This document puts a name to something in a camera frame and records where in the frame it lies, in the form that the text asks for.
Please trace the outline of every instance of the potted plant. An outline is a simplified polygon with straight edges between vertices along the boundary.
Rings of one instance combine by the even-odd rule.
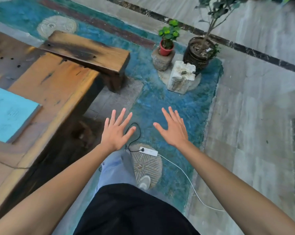
[[[207,8],[208,11],[208,20],[201,19],[199,22],[206,22],[209,24],[209,27],[204,36],[194,37],[189,41],[188,47],[184,53],[184,63],[195,65],[196,73],[204,69],[208,65],[209,60],[216,57],[219,52],[218,45],[209,39],[211,31],[221,25],[241,3],[246,1],[247,0],[199,0],[200,5],[195,8]],[[224,15],[226,15],[224,19],[217,23],[219,18]]]
[[[174,47],[173,41],[179,37],[179,30],[178,21],[170,20],[169,26],[165,26],[158,32],[158,35],[162,37],[161,43],[159,44],[160,55],[168,56],[170,54]]]

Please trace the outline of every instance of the hand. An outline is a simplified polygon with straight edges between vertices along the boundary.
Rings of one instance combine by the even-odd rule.
[[[101,144],[104,144],[108,148],[112,149],[112,152],[121,149],[136,130],[136,127],[133,126],[125,135],[123,134],[126,125],[132,117],[132,113],[130,113],[124,122],[122,122],[125,112],[126,108],[123,108],[122,112],[115,121],[116,110],[113,110],[111,113],[111,120],[109,118],[106,118],[105,120]]]
[[[168,123],[168,130],[163,129],[159,123],[153,123],[153,125],[168,144],[177,147],[183,142],[188,142],[188,133],[184,125],[184,120],[180,118],[178,111],[175,110],[173,112],[171,106],[168,107],[168,110],[170,114],[162,108],[162,112]]]

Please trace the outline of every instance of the power strip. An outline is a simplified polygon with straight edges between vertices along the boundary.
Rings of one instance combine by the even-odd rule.
[[[158,151],[155,151],[153,149],[147,149],[145,147],[140,147],[140,152],[147,154],[147,155],[154,156],[154,157],[157,157],[157,155],[158,155]]]

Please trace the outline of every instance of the black marble border strip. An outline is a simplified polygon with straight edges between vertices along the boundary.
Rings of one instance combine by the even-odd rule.
[[[170,18],[168,18],[168,17],[166,17],[164,15],[161,15],[161,14],[158,14],[156,12],[150,11],[150,10],[145,9],[143,7],[139,7],[137,5],[134,5],[134,4],[129,3],[127,1],[124,1],[124,0],[107,0],[107,1],[109,1],[111,3],[114,3],[114,4],[117,4],[119,6],[125,7],[127,9],[132,10],[132,11],[141,13],[143,15],[152,17],[152,18],[154,18],[156,20],[159,20],[161,22],[164,22],[164,23],[168,23],[171,20]],[[205,32],[203,30],[200,30],[200,29],[195,28],[193,26],[184,24],[182,22],[179,22],[179,27],[182,28],[185,31],[190,31],[191,33],[193,33],[195,35],[203,35],[203,34],[205,34]],[[285,68],[287,70],[295,72],[295,65],[292,64],[292,63],[288,63],[288,62],[286,62],[284,60],[275,58],[273,56],[267,55],[265,53],[262,53],[260,51],[255,50],[255,49],[245,47],[245,46],[243,46],[241,44],[229,41],[227,39],[224,39],[222,37],[219,37],[219,36],[216,36],[216,35],[213,35],[213,34],[210,35],[210,38],[213,41],[215,41],[216,43],[225,45],[227,47],[233,48],[233,49],[235,49],[237,51],[240,51],[242,53],[251,55],[251,56],[253,56],[255,58],[264,60],[264,61],[266,61],[268,63],[272,63],[272,64],[277,65],[279,67],[282,67],[282,68]]]
[[[105,21],[102,21],[100,19],[96,19],[87,15],[84,15],[80,12],[77,12],[73,9],[70,9],[66,6],[62,6],[52,0],[39,0],[38,3],[40,3],[41,5],[61,12],[67,16],[70,16],[76,20],[82,21],[82,22],[86,22],[94,27],[97,27],[99,29],[102,29],[108,33],[111,33],[113,35],[119,36],[123,39],[126,39],[132,43],[135,43],[137,45],[140,45],[142,47],[148,48],[153,50],[154,46],[155,46],[155,42],[146,38],[143,38],[137,34],[134,34],[132,32],[117,28],[116,26],[113,26]]]

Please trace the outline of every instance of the red flower pot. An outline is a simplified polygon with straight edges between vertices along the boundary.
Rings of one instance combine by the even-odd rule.
[[[162,43],[163,43],[163,41],[161,41],[161,43],[159,44],[159,46],[160,46],[159,54],[162,56],[168,56],[170,54],[170,52],[173,50],[174,45],[171,49],[164,49],[162,47]]]

